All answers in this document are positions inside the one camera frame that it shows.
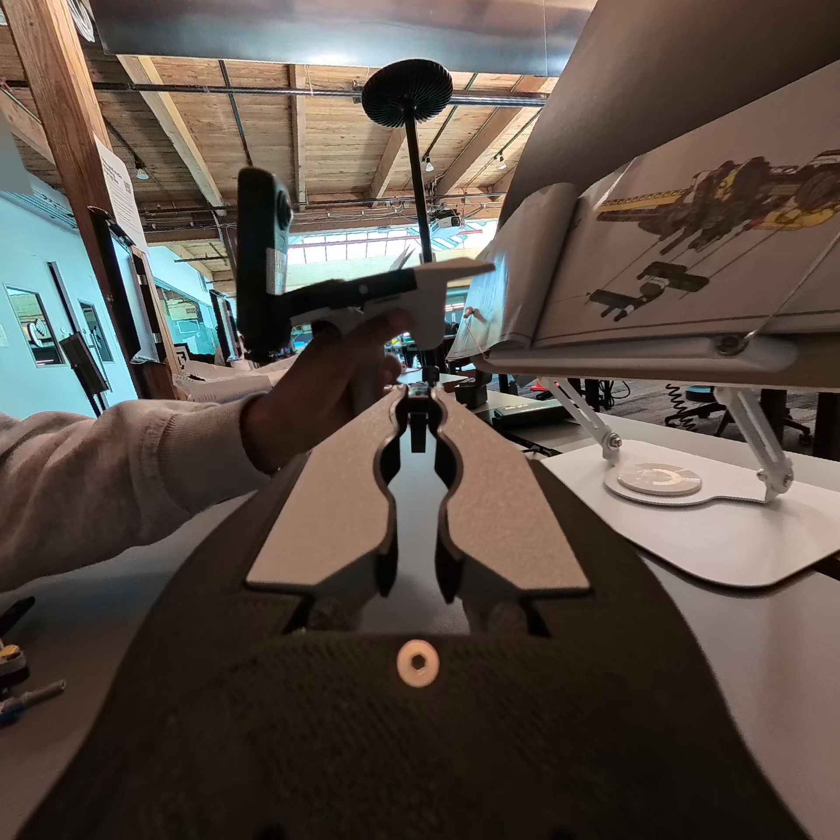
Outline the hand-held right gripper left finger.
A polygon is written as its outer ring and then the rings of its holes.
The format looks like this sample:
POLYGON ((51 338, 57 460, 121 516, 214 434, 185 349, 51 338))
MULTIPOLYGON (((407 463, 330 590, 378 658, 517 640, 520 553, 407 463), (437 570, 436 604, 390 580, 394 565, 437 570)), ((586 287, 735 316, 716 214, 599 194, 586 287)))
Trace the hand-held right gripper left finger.
POLYGON ((352 623, 381 590, 396 548, 396 504, 381 458, 397 440, 393 387, 315 447, 247 573, 258 591, 340 602, 352 623))

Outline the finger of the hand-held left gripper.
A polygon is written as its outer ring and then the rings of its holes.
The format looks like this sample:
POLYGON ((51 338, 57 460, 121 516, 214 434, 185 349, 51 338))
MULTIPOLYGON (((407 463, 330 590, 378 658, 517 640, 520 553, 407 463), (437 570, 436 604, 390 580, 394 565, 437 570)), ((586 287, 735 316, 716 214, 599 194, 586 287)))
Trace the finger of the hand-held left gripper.
POLYGON ((448 283, 494 270, 492 263, 457 258, 410 269, 414 289, 408 292, 408 329, 419 350, 434 350, 445 336, 445 301, 448 283))

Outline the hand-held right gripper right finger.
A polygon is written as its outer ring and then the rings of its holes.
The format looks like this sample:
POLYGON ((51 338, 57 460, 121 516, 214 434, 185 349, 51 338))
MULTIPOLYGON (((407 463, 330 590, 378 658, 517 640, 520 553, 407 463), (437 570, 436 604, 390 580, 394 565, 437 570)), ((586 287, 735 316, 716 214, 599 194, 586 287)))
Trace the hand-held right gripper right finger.
POLYGON ((541 600, 580 597, 591 584, 534 474, 535 462, 440 387, 434 469, 446 492, 437 516, 435 573, 471 629, 495 614, 524 627, 541 600))

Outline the small lego subassembly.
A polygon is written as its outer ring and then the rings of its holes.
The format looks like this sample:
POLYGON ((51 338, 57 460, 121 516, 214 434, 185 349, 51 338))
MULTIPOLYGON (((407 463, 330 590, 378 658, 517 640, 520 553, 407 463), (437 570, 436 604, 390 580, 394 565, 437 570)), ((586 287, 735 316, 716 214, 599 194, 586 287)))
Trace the small lego subassembly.
POLYGON ((435 428, 438 416, 434 387, 425 382, 409 385, 404 408, 411 453, 423 454, 426 451, 427 432, 430 427, 435 428))

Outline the yellow black lego model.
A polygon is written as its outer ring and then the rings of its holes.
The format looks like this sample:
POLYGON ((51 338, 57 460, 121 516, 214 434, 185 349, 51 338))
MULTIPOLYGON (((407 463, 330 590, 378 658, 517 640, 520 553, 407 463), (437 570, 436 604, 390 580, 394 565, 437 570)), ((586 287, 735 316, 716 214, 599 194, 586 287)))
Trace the yellow black lego model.
POLYGON ((67 688, 63 679, 35 689, 15 690, 29 677, 24 650, 6 640, 15 625, 32 609, 36 599, 30 595, 10 605, 1 615, 1 727, 19 720, 29 709, 60 697, 67 688))

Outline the person's left forearm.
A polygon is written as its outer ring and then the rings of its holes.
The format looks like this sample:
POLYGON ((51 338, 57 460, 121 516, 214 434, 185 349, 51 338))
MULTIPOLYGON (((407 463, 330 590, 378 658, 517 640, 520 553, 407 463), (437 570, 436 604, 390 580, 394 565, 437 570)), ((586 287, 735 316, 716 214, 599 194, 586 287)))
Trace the person's left forearm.
POLYGON ((263 487, 243 411, 138 400, 98 418, 1 417, 1 590, 156 543, 196 514, 263 487))

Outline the lego instruction booklet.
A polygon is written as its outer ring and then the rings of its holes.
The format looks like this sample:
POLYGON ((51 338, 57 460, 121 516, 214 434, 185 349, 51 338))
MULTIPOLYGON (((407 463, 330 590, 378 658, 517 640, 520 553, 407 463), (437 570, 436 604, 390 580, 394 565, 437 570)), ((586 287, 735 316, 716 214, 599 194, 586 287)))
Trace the lego instruction booklet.
POLYGON ((838 330, 838 62, 582 192, 545 186, 480 259, 454 358, 838 330))

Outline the person's left hand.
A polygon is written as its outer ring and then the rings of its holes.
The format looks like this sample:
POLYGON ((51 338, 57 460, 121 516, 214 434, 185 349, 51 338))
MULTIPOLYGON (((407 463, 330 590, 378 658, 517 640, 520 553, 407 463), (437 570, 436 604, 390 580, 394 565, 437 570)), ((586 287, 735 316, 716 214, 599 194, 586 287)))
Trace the person's left hand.
POLYGON ((385 353, 385 344, 411 324, 408 313, 398 309, 344 335, 331 323, 318 324, 288 373, 241 414, 241 438, 253 466, 272 474, 353 419, 358 376, 374 385, 380 399, 403 372, 401 362, 385 353))

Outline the black flat case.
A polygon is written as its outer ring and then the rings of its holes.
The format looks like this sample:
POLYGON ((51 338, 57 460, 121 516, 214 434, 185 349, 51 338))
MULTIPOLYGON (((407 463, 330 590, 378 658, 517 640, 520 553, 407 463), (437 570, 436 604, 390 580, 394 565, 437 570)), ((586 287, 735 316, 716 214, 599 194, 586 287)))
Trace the black flat case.
POLYGON ((522 402, 492 410, 490 425, 501 432, 560 424, 571 419, 567 409, 556 400, 522 402))

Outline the white paper notice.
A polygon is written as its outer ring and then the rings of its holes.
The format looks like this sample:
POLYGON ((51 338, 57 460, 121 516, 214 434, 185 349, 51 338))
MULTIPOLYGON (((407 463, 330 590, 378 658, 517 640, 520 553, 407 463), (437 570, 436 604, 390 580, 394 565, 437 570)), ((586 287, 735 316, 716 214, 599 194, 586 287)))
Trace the white paper notice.
POLYGON ((133 184, 125 163, 99 139, 95 139, 98 148, 103 178, 107 187, 112 207, 112 216, 122 231, 134 245, 146 255, 149 246, 142 228, 140 214, 136 206, 133 184))

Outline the small black easel sign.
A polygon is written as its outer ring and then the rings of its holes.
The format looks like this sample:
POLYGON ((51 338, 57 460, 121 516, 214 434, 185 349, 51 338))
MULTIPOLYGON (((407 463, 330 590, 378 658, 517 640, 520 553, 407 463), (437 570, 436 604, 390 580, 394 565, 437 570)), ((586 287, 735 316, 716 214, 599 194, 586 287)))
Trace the small black easel sign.
POLYGON ((99 417, 108 406, 103 396, 111 390, 99 362, 94 358, 80 332, 74 332, 59 340, 59 347, 75 373, 95 417, 99 417))

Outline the white book stand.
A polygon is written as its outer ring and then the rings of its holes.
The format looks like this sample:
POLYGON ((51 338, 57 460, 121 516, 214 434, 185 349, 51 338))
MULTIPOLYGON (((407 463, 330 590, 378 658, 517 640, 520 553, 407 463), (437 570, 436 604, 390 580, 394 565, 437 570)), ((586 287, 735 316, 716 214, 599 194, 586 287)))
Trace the white book stand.
MULTIPOLYGON (((838 2, 597 2, 521 153, 500 227, 556 183, 586 191, 634 158, 838 62, 838 2)), ((597 442, 547 467, 611 527, 713 584, 774 585, 838 551, 838 492, 795 481, 761 387, 838 390, 838 330, 577 343, 468 355, 531 373, 597 442), (569 375, 712 385, 752 468, 621 440, 569 375)))

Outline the black ribbed disc pole lamp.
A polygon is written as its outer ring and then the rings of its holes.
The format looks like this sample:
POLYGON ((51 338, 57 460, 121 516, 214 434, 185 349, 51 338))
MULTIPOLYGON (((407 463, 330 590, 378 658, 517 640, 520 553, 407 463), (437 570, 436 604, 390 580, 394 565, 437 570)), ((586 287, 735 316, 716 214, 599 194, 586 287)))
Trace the black ribbed disc pole lamp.
POLYGON ((417 123, 436 117, 450 102, 452 77, 430 59, 405 59, 379 69, 365 82, 361 105, 369 119, 389 129, 404 129, 411 165, 422 261, 433 260, 417 123))

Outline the teal office chair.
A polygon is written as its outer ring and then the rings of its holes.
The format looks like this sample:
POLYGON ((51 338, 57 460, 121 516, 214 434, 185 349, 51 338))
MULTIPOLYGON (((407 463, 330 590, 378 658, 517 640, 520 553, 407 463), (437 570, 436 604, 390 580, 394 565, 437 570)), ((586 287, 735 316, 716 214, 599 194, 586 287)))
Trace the teal office chair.
MULTIPOLYGON (((675 409, 663 421, 667 427, 743 441, 732 415, 716 398, 711 386, 667 384, 665 390, 675 409)), ((787 396, 784 391, 764 390, 759 395, 759 402, 783 448, 810 450, 814 443, 813 431, 794 418, 787 396)))

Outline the dark framed wall screen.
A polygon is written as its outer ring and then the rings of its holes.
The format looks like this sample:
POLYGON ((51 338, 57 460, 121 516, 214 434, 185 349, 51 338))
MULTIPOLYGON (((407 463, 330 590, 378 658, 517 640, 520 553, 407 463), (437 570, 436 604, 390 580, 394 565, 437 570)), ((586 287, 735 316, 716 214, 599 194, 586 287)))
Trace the dark framed wall screen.
POLYGON ((114 222, 106 211, 99 207, 89 206, 87 212, 104 273, 108 279, 109 290, 103 293, 103 296, 110 306, 112 322, 119 337, 123 355, 128 364, 140 364, 138 355, 141 350, 140 336, 119 262, 120 255, 126 256, 128 252, 123 247, 122 240, 114 237, 114 222))

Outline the rectangular sheet metal duct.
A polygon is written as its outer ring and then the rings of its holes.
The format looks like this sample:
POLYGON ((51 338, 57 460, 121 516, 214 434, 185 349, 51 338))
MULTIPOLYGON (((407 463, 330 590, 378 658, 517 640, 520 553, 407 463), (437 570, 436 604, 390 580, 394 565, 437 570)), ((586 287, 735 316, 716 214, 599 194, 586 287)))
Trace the rectangular sheet metal duct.
POLYGON ((93 1, 120 55, 558 76, 594 1, 93 1))

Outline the wooden support post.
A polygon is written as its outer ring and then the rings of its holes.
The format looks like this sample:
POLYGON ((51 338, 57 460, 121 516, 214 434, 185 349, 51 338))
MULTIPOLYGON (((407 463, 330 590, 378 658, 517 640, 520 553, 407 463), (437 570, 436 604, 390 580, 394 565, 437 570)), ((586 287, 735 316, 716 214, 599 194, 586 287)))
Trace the wooden support post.
POLYGON ((66 2, 4 1, 3 12, 20 58, 38 116, 94 276, 115 328, 123 360, 140 398, 173 400, 175 390, 166 364, 133 364, 130 310, 119 297, 122 279, 110 234, 99 236, 92 207, 113 210, 97 142, 110 148, 107 130, 92 86, 86 57, 66 2))

